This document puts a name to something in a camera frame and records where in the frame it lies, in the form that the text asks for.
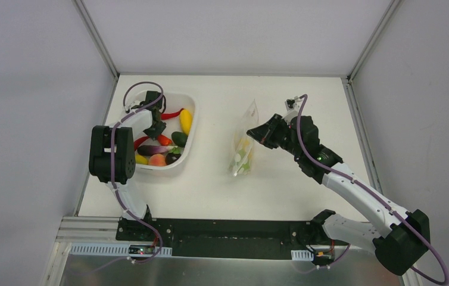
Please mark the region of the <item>orange toy carrot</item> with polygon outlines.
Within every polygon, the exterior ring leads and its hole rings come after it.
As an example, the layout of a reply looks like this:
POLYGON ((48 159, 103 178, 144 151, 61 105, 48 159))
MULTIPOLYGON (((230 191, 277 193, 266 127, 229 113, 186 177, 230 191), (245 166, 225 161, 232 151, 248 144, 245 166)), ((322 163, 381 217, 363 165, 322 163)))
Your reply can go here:
POLYGON ((157 141, 162 146, 173 146, 174 145, 173 141, 169 137, 166 137, 165 135, 159 135, 157 137, 157 141))

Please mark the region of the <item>yellow toy pepper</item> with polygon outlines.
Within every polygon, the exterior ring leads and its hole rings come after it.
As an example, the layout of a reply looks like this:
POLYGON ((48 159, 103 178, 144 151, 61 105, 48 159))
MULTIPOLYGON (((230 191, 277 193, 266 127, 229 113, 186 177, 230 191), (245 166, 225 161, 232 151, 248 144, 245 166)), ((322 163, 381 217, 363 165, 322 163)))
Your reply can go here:
POLYGON ((251 140, 249 139, 249 137, 243 137, 238 145, 238 148, 240 150, 249 150, 251 146, 251 140))

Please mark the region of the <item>red toy chili pepper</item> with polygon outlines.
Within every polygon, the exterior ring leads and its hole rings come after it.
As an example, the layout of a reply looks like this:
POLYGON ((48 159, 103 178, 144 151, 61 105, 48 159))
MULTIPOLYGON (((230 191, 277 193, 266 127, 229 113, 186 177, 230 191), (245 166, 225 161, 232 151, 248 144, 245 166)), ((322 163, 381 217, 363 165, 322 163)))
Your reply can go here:
POLYGON ((149 139, 148 136, 143 136, 143 137, 136 139, 133 143, 134 150, 137 150, 139 148, 139 146, 141 146, 148 139, 149 139))

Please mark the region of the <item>long yellow toy squash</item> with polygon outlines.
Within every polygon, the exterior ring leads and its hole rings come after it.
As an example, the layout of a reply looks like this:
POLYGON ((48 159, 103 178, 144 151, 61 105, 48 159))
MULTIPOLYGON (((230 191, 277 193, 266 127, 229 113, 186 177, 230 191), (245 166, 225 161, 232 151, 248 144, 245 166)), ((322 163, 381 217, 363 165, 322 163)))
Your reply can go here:
POLYGON ((192 120, 193 120, 191 112, 188 111, 187 109, 183 108, 180 111, 179 120, 180 120, 180 127, 181 127, 182 132, 185 135, 189 135, 189 133, 191 131, 192 120))

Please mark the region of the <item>clear polka dot zip bag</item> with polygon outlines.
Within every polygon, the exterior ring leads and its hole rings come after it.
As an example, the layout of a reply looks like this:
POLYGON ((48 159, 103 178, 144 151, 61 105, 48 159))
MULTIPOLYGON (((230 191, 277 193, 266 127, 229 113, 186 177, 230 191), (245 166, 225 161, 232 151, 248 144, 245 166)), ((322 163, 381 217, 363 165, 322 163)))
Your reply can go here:
POLYGON ((247 131, 257 126, 258 110, 253 100, 233 133, 229 163, 229 171, 233 177, 247 175, 252 169, 255 141, 247 135, 247 131))

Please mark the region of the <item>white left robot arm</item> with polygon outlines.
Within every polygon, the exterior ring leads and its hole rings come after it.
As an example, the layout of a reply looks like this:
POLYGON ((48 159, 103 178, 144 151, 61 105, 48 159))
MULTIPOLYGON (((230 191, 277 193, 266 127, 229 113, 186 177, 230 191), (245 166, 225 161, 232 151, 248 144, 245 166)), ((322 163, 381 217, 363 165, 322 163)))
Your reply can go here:
POLYGON ((133 220, 131 233, 139 241, 150 239, 154 225, 143 219, 148 205, 129 180, 136 170, 134 141, 141 135, 157 139, 166 128, 161 115, 164 95, 148 91, 145 100, 111 126, 96 125, 91 132, 89 172, 113 192, 123 209, 122 217, 133 220))

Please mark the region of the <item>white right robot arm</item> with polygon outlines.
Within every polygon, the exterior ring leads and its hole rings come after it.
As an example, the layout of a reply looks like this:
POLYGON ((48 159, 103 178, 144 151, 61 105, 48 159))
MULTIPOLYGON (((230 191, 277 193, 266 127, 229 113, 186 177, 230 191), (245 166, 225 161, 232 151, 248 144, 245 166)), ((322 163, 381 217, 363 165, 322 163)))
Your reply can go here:
POLYGON ((317 223, 310 228, 314 242, 340 240, 369 250, 398 276, 428 251, 428 216, 419 209, 410 212, 361 183, 339 155, 320 143, 319 130, 310 116, 287 122, 275 114, 246 134, 269 149, 281 148, 293 155, 306 176, 333 190, 367 219, 361 223, 325 210, 314 218, 317 223))

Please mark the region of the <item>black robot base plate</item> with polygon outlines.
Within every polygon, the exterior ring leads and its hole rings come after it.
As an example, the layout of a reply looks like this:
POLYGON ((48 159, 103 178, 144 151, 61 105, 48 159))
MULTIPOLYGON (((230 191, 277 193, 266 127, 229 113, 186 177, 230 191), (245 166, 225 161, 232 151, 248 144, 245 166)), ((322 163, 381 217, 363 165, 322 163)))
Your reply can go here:
POLYGON ((311 222, 268 220, 121 218, 116 240, 151 242, 157 234, 175 257, 290 260, 292 251, 331 245, 311 222))

